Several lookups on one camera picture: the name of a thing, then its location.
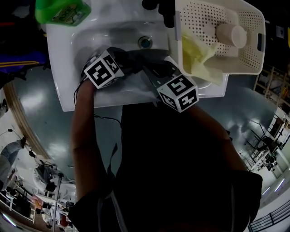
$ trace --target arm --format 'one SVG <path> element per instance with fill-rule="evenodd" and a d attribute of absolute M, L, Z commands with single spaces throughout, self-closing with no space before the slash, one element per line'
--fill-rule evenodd
<path fill-rule="evenodd" d="M 89 80 L 81 85 L 72 119 L 72 155 L 78 199 L 91 191 L 103 190 L 106 183 L 106 171 L 96 140 L 94 89 Z"/>
<path fill-rule="evenodd" d="M 12 170 L 10 176 L 8 177 L 8 182 L 11 181 L 11 179 L 13 178 L 14 173 L 15 173 L 15 169 Z"/>
<path fill-rule="evenodd" d="M 222 147 L 222 155 L 230 170 L 247 171 L 246 165 L 236 152 L 226 130 L 210 115 L 198 106 L 192 106 L 187 110 L 195 121 L 198 121 L 212 136 L 214 136 Z"/>

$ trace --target wall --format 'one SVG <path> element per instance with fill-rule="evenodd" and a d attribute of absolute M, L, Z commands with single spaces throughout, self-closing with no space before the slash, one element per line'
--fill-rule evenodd
<path fill-rule="evenodd" d="M 282 126 L 281 130 L 279 131 L 279 133 L 281 132 L 281 135 L 278 138 L 278 142 L 284 143 L 286 141 L 286 139 L 289 136 L 289 129 L 286 127 L 284 128 L 285 125 Z"/>
<path fill-rule="evenodd" d="M 276 158 L 277 158 L 277 163 L 278 163 L 279 167 L 281 168 L 282 172 L 285 172 L 287 169 L 289 169 L 287 163 L 282 159 L 282 157 L 277 152 L 276 152 Z M 275 174 L 276 173 L 278 174 L 278 175 L 276 175 L 276 177 L 279 177 L 281 175 L 281 173 L 279 172 L 278 169 L 277 169 L 277 172 L 275 172 Z"/>
<path fill-rule="evenodd" d="M 284 154 L 284 156 L 288 159 L 288 161 L 290 162 L 290 139 L 287 141 L 287 143 L 285 144 L 285 146 L 282 149 L 282 153 Z"/>
<path fill-rule="evenodd" d="M 263 178 L 262 193 L 277 180 L 276 176 L 271 171 L 268 171 L 266 167 L 256 171 L 255 173 Z"/>
<path fill-rule="evenodd" d="M 263 216 L 266 216 L 267 214 L 276 210 L 277 208 L 284 205 L 287 201 L 290 200 L 290 188 L 289 188 L 290 184 L 288 183 L 289 178 L 287 178 L 283 182 L 283 184 L 281 185 L 281 187 L 279 188 L 279 190 L 277 192 L 274 192 L 276 186 L 279 184 L 280 181 L 281 181 L 281 179 L 279 178 L 277 180 L 277 184 L 274 184 L 271 187 L 272 190 L 269 190 L 262 197 L 260 209 L 259 209 L 258 214 L 256 216 L 256 220 L 263 217 Z"/>

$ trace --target black shirt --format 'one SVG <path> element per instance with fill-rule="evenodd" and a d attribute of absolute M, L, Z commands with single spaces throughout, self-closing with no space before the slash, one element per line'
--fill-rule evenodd
<path fill-rule="evenodd" d="M 192 121 L 149 104 L 125 106 L 116 198 L 83 197 L 69 214 L 75 227 L 117 232 L 125 224 L 129 232 L 149 232 L 203 222 L 231 231 L 234 220 L 235 231 L 244 231 L 257 214 L 262 178 L 230 171 L 219 144 Z"/>

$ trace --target ceiling light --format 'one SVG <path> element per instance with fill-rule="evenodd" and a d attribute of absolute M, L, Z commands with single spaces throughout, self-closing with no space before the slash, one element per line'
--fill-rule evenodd
<path fill-rule="evenodd" d="M 17 227 L 16 225 L 15 225 L 15 223 L 13 222 L 13 221 L 11 221 L 11 219 L 8 217 L 8 216 L 6 216 L 5 214 L 3 214 L 3 216 L 13 225 L 13 226 L 15 226 L 15 227 Z"/>
<path fill-rule="evenodd" d="M 262 196 L 268 191 L 270 189 L 270 187 L 269 188 L 267 188 L 267 190 L 262 194 Z"/>
<path fill-rule="evenodd" d="M 278 187 L 275 189 L 275 192 L 278 190 L 278 188 L 281 186 L 281 184 L 284 182 L 284 180 L 285 179 L 283 179 L 282 181 L 281 181 L 281 183 L 278 185 Z"/>

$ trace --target yellow cloth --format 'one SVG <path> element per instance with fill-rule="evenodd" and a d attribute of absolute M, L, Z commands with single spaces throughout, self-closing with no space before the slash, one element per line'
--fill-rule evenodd
<path fill-rule="evenodd" d="M 182 35 L 184 70 L 192 76 L 221 85 L 222 70 L 204 66 L 204 63 L 214 56 L 217 49 L 218 43 L 209 46 L 199 39 Z"/>

